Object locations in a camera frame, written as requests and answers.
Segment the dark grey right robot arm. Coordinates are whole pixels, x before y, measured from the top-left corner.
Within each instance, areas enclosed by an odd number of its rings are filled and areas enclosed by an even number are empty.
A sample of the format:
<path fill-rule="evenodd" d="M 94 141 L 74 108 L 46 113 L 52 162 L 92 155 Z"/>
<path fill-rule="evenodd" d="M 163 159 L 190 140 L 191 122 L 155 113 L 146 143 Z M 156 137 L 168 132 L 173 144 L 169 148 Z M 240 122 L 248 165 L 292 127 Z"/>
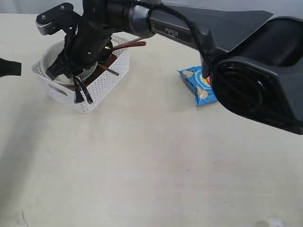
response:
<path fill-rule="evenodd" d="M 139 0 L 85 0 L 83 14 L 63 3 L 36 18 L 38 30 L 66 34 L 47 69 L 75 84 L 75 102 L 92 102 L 80 79 L 113 48 L 112 34 L 155 34 L 200 53 L 203 76 L 232 113 L 294 134 L 303 132 L 303 21 L 267 11 L 217 11 Z"/>

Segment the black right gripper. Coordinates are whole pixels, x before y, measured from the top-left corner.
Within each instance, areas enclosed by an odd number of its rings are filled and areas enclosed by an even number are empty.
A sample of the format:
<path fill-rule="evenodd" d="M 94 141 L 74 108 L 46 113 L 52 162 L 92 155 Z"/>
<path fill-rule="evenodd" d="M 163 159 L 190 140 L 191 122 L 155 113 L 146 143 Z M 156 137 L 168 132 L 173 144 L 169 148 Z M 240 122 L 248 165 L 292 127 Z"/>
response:
<path fill-rule="evenodd" d="M 60 75 L 72 79 L 98 62 L 99 54 L 111 40 L 113 29 L 94 28 L 88 22 L 80 22 L 78 31 L 68 38 L 54 63 L 46 69 L 46 75 L 55 80 Z"/>

